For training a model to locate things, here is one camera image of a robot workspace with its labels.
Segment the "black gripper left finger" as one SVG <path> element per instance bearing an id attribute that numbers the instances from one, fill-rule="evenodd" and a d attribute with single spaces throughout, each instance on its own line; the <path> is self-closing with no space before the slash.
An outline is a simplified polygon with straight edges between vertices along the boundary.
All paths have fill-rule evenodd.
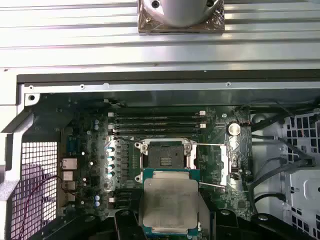
<path id="1" fill-rule="evenodd" d="M 114 216 L 99 220 L 82 234 L 83 240 L 147 240 L 136 215 L 129 209 L 118 210 Z"/>

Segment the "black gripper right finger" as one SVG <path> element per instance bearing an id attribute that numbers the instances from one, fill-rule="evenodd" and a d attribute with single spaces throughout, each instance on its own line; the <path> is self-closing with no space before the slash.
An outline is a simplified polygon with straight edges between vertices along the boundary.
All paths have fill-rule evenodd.
<path id="1" fill-rule="evenodd" d="M 208 192 L 199 193 L 199 218 L 209 240 L 318 240 L 320 212 L 291 209 L 291 223 L 268 213 L 246 220 L 226 208 L 218 208 Z"/>

